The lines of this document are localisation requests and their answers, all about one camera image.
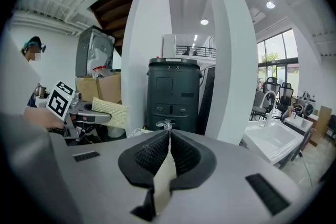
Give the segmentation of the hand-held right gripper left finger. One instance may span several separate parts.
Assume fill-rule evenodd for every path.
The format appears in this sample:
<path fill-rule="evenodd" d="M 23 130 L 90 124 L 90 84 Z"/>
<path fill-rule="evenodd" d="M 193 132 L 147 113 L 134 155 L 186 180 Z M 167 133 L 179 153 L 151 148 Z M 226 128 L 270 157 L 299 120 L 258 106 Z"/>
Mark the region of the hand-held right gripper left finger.
<path fill-rule="evenodd" d="M 81 146 L 68 146 L 59 134 L 50 140 L 69 195 L 59 202 L 61 223 L 171 222 L 169 207 L 153 210 L 150 171 L 166 157 L 167 131 Z"/>

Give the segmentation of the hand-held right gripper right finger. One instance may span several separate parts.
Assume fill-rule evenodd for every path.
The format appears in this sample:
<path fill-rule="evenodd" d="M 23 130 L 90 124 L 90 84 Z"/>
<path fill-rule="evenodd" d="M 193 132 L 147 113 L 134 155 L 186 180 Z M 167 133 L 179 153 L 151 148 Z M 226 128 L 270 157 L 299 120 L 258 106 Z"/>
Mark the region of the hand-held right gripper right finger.
<path fill-rule="evenodd" d="M 202 185 L 177 190 L 157 223 L 267 223 L 273 216 L 246 180 L 261 175 L 289 203 L 299 201 L 297 184 L 278 168 L 241 146 L 182 132 L 215 154 L 217 165 Z"/>

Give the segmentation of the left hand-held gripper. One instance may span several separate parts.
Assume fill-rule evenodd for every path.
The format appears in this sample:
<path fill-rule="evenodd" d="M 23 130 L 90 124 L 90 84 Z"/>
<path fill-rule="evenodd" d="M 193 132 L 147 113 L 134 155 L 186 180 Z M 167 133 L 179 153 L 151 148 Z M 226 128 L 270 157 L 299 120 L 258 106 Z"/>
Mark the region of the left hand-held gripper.
<path fill-rule="evenodd" d="M 81 93 L 62 81 L 51 91 L 46 108 L 60 119 L 64 126 L 60 129 L 51 128 L 68 140 L 81 140 L 85 134 L 84 124 L 103 124 L 111 120 L 111 115 L 92 111 L 92 103 L 82 101 Z"/>

